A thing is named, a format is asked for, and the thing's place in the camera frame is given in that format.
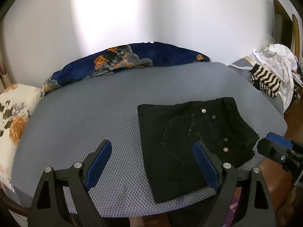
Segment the black denim pants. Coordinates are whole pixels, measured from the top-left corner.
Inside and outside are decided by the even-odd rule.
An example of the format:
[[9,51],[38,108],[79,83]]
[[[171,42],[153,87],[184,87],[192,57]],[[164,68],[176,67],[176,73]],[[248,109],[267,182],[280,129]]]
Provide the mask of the black denim pants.
[[259,136],[232,97],[137,107],[144,168],[156,203],[206,186],[193,155],[202,141],[222,162],[238,168],[253,158]]

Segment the purple patterned rug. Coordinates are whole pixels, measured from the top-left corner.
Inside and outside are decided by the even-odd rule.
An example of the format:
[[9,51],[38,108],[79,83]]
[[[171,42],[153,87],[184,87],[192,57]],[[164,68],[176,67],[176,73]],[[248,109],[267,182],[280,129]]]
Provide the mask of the purple patterned rug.
[[224,220],[224,224],[226,226],[230,226],[232,224],[232,220],[234,219],[238,203],[239,203],[239,196],[234,195],[232,198],[232,202],[230,204],[230,207],[228,209],[228,212],[226,214],[226,218]]

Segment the grey mesh mattress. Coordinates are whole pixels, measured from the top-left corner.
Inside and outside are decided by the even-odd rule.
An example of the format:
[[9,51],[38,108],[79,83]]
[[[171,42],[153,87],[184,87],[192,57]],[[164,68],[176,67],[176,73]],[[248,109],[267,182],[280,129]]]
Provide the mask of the grey mesh mattress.
[[284,135],[284,117],[247,80],[222,63],[124,70],[66,85],[47,94],[31,115],[12,168],[15,198],[30,207],[48,166],[65,169],[105,139],[112,155],[90,190],[103,217],[139,217],[187,207],[214,195],[205,187],[155,203],[143,165],[138,105],[174,105],[233,97],[244,121],[260,136]]

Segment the black white striped knit garment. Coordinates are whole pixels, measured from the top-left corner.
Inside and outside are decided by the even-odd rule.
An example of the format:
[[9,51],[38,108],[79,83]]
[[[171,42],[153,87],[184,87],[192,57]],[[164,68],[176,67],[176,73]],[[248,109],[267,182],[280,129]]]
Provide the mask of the black white striped knit garment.
[[250,83],[258,90],[276,98],[281,87],[281,80],[263,66],[255,64],[250,70]]

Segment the white patterned cloth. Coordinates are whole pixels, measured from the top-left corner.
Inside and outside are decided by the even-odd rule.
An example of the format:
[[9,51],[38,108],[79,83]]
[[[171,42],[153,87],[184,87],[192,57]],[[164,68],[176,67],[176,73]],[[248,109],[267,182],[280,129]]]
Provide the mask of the white patterned cloth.
[[293,73],[297,71],[296,56],[282,44],[270,44],[261,52],[253,50],[253,60],[268,70],[281,81],[278,94],[283,101],[285,112],[291,104],[294,93]]

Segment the white floral pillow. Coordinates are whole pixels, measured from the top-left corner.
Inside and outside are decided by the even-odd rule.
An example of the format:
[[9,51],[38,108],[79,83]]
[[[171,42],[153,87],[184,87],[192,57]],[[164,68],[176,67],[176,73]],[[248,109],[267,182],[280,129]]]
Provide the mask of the white floral pillow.
[[43,89],[23,84],[12,84],[1,93],[1,182],[12,192],[15,153],[26,125],[43,97]]

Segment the dark wooden door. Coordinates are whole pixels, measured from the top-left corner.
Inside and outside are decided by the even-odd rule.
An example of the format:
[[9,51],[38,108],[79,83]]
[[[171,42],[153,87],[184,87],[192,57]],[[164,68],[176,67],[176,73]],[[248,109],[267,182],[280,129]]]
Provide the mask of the dark wooden door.
[[272,36],[277,42],[293,50],[296,57],[300,54],[299,23],[295,14],[292,18],[279,0],[273,0]]

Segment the navy floral blanket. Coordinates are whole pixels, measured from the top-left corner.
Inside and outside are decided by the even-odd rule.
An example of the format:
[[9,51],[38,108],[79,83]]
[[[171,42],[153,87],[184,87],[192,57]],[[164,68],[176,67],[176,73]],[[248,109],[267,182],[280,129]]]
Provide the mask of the navy floral blanket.
[[208,56],[200,52],[161,42],[121,45],[67,64],[45,81],[43,90],[48,94],[73,82],[126,69],[170,67],[210,61]]

